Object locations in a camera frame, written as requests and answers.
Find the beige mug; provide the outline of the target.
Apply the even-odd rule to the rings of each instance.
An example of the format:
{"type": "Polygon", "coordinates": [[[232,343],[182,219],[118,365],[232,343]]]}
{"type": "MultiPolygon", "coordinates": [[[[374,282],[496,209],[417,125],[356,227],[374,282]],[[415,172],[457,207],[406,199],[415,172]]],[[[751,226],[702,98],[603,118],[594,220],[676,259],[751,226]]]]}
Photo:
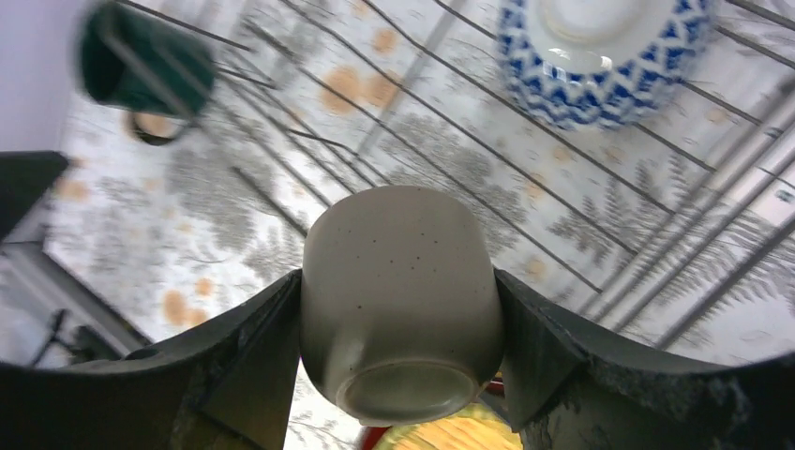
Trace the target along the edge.
{"type": "Polygon", "coordinates": [[[493,266],[475,214],[427,187],[367,189],[311,226],[300,348],[331,403],[365,426],[463,409],[503,359],[493,266]]]}

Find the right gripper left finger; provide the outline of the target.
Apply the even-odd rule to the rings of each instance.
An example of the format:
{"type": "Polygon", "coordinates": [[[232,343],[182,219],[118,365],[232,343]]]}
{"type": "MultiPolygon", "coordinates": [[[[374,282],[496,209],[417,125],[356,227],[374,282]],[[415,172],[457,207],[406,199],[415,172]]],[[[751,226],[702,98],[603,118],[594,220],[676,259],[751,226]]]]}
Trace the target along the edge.
{"type": "Polygon", "coordinates": [[[59,369],[1,366],[5,449],[280,449],[301,274],[175,337],[59,369]]]}

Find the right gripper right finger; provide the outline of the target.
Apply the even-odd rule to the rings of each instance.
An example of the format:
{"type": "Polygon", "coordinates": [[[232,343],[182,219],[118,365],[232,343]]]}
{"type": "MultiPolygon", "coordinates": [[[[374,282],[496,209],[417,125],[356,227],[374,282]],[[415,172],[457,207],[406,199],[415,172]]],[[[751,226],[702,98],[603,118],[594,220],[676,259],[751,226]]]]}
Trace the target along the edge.
{"type": "Polygon", "coordinates": [[[728,367],[645,346],[495,273],[512,429],[528,449],[790,449],[794,357],[728,367]]]}

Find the yellow woven bamboo tray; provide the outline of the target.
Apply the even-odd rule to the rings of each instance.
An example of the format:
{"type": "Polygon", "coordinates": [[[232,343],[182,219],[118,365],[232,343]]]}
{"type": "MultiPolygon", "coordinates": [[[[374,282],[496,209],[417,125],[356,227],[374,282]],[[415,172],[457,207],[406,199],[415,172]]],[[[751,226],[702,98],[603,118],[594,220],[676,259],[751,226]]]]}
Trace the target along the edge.
{"type": "Polygon", "coordinates": [[[432,422],[390,427],[375,450],[522,450],[518,434],[490,408],[473,403],[432,422]]]}

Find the beige plate dark red rim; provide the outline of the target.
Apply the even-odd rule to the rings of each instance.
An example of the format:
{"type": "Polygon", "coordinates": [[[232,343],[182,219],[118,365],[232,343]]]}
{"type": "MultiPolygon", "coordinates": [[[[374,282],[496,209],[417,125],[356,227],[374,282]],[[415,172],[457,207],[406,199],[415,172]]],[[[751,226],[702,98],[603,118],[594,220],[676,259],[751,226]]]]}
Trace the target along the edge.
{"type": "MultiPolygon", "coordinates": [[[[480,394],[477,402],[490,408],[504,422],[507,421],[504,385],[500,377],[494,378],[489,383],[480,394]]],[[[358,450],[373,449],[388,429],[389,427],[364,427],[357,438],[354,448],[358,450]]]]}

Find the dark green mug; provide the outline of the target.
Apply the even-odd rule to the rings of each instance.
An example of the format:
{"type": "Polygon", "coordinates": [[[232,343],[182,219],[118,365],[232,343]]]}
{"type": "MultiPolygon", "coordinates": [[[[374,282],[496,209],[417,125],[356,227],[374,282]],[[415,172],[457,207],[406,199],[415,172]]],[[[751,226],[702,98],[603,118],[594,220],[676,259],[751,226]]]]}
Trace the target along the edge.
{"type": "Polygon", "coordinates": [[[119,1],[96,1],[85,12],[76,72],[87,96],[130,112],[135,136],[154,146],[197,126],[217,78],[199,37],[119,1]]]}

